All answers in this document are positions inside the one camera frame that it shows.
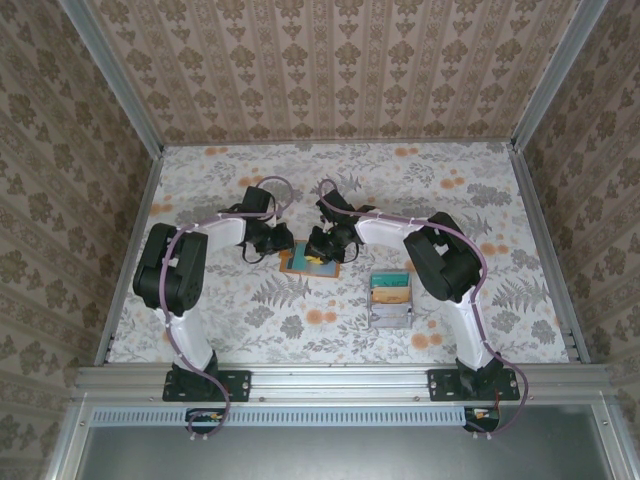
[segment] metal bracket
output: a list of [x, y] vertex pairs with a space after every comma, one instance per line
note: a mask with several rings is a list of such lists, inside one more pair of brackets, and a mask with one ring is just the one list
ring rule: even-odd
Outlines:
[[476, 397], [469, 396], [460, 382], [460, 372], [456, 368], [428, 370], [429, 395], [432, 402], [455, 402], [460, 400], [495, 401], [496, 390], [500, 400], [519, 400], [518, 381], [513, 370], [505, 368], [497, 374], [490, 388], [478, 392]]
[[[229, 393], [232, 402], [248, 402], [251, 393], [251, 371], [250, 370], [221, 370], [216, 378]], [[170, 370], [165, 378], [162, 400], [165, 402], [224, 402], [222, 392], [217, 388], [207, 396], [202, 396], [201, 392], [193, 395], [186, 391], [181, 382], [176, 378], [176, 371]]]

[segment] card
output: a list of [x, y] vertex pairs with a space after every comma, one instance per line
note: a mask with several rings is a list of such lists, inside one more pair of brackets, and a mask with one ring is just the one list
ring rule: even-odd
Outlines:
[[371, 274], [371, 287], [406, 287], [409, 285], [409, 272], [374, 272]]
[[406, 303], [409, 301], [409, 287], [375, 287], [371, 290], [374, 303]]
[[307, 247], [306, 240], [295, 240], [295, 246], [291, 250], [280, 252], [280, 271], [283, 273], [296, 273], [308, 275], [310, 277], [338, 278], [340, 275], [340, 264], [330, 262], [326, 265], [311, 263], [304, 258], [304, 249]]

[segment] floral tablecloth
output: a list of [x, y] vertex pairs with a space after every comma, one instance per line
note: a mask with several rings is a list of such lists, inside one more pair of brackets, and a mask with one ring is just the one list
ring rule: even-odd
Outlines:
[[[296, 201], [284, 219], [297, 239], [319, 224], [317, 183], [324, 177], [356, 208], [372, 204], [411, 217], [451, 214], [489, 264], [481, 301], [494, 348], [517, 362], [568, 361], [505, 145], [169, 147], [144, 238], [157, 222], [184, 225], [211, 216], [239, 202], [248, 185], [273, 174], [295, 188]], [[283, 185], [268, 182], [265, 188], [285, 199]], [[366, 246], [337, 279], [280, 273], [277, 256], [249, 265], [239, 247], [210, 253], [207, 262], [198, 306], [221, 362], [449, 363], [455, 358], [448, 310], [417, 277], [413, 327], [368, 328], [369, 274], [411, 270], [406, 252]], [[172, 356], [161, 323], [129, 287], [108, 360], [168, 362]]]

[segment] metal bar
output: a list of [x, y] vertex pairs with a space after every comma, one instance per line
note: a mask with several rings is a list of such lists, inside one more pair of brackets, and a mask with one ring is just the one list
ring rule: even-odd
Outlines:
[[151, 170], [147, 177], [147, 185], [140, 201], [140, 208], [136, 221], [133, 224], [133, 230], [131, 231], [131, 238], [129, 239], [129, 246], [127, 247], [127, 253], [124, 256], [124, 262], [122, 269], [120, 270], [120, 276], [118, 277], [118, 283], [113, 293], [111, 300], [111, 306], [109, 307], [109, 313], [107, 314], [107, 321], [102, 331], [102, 338], [100, 339], [100, 345], [96, 352], [94, 361], [95, 366], [104, 364], [107, 358], [109, 344], [112, 337], [118, 328], [118, 322], [120, 321], [120, 315], [122, 314], [122, 307], [127, 296], [127, 290], [131, 284], [131, 278], [136, 266], [136, 259], [138, 257], [138, 251], [140, 250], [140, 244], [142, 243], [142, 234], [144, 228], [147, 225], [147, 218], [149, 217], [149, 211], [151, 210], [151, 204], [153, 203], [153, 196], [156, 193], [158, 182], [160, 181], [160, 173], [162, 172], [162, 165], [164, 160], [158, 159], [151, 164]]
[[[328, 138], [328, 139], [322, 139], [322, 138], [316, 138], [313, 139], [312, 141], [308, 141], [308, 142], [302, 142], [302, 143], [308, 143], [308, 144], [313, 144], [313, 145], [335, 145], [336, 143], [339, 144], [346, 144], [346, 145], [353, 145], [353, 144], [361, 144], [361, 143], [389, 143], [389, 144], [396, 144], [396, 143], [410, 143], [410, 144], [429, 144], [429, 143], [456, 143], [456, 144], [470, 144], [470, 143], [508, 143], [511, 142], [511, 138], [509, 137], [486, 137], [486, 138], [482, 138], [482, 139], [478, 139], [478, 140], [473, 140], [471, 138], [469, 139], [465, 139], [465, 138], [456, 138], [456, 137], [433, 137], [433, 138], [415, 138], [415, 137], [403, 137], [403, 138], [341, 138], [339, 139], [335, 139], [335, 138]], [[227, 142], [222, 141], [222, 142], [217, 142], [214, 145], [297, 145], [300, 144], [300, 140], [251, 140], [249, 142], [238, 142], [236, 140], [229, 140]], [[167, 144], [167, 147], [175, 147], [175, 148], [180, 148], [182, 146], [189, 146], [189, 147], [208, 147], [210, 146], [212, 143], [211, 142], [195, 142], [195, 143], [189, 143], [189, 145], [175, 145], [175, 144]]]
[[611, 415], [613, 405], [602, 396], [601, 401], [592, 406], [593, 416], [602, 439], [602, 446], [611, 467], [611, 473], [616, 480], [638, 478], [638, 459], [635, 454], [628, 456], [622, 444], [622, 438], [627, 432], [624, 424], [616, 424]]
[[547, 228], [547, 223], [544, 219], [544, 214], [542, 213], [542, 208], [540, 207], [540, 202], [538, 201], [538, 196], [536, 195], [524, 154], [521, 151], [516, 152], [510, 150], [509, 156], [518, 187], [520, 188], [522, 203], [527, 212], [531, 233], [538, 247], [540, 263], [549, 285], [549, 295], [553, 302], [553, 308], [558, 314], [559, 320], [571, 329], [575, 348], [580, 355], [580, 361], [589, 363], [591, 359], [587, 351], [587, 345], [582, 336], [582, 330], [580, 329], [576, 312], [573, 309], [571, 297], [569, 297], [569, 290], [567, 290], [567, 284], [564, 281], [562, 269], [560, 268], [556, 251], [553, 248], [551, 235], [549, 234], [549, 229]]
[[[221, 366], [252, 371], [250, 405], [406, 406], [486, 405], [487, 402], [432, 402], [426, 371], [451, 365], [411, 366]], [[612, 393], [603, 365], [523, 365], [532, 405], [592, 404]], [[167, 406], [161, 401], [169, 364], [106, 365], [83, 368], [74, 402], [101, 406]], [[220, 403], [179, 403], [220, 407]]]
[[606, 4], [607, 0], [589, 0], [578, 5], [513, 132], [512, 139], [518, 150], [524, 150], [531, 139]]
[[62, 8], [69, 16], [71, 23], [78, 31], [93, 61], [98, 65], [107, 80], [118, 102], [124, 109], [129, 121], [135, 128], [140, 140], [151, 158], [160, 158], [162, 142], [153, 122], [147, 115], [141, 100], [138, 98], [131, 82], [127, 79], [122, 67], [113, 55], [107, 39], [100, 26], [91, 14], [85, 0], [60, 0]]
[[89, 420], [93, 407], [84, 403], [71, 406], [58, 436], [53, 459], [45, 480], [76, 478], [82, 452], [89, 435]]

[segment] wallpaper wall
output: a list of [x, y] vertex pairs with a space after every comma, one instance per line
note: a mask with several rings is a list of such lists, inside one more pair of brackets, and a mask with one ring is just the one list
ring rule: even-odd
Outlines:
[[507, 138], [578, 0], [90, 0], [166, 144]]
[[40, 478], [150, 158], [57, 2], [0, 2], [0, 478]]
[[640, 445], [640, 2], [610, 1], [525, 150], [593, 360]]

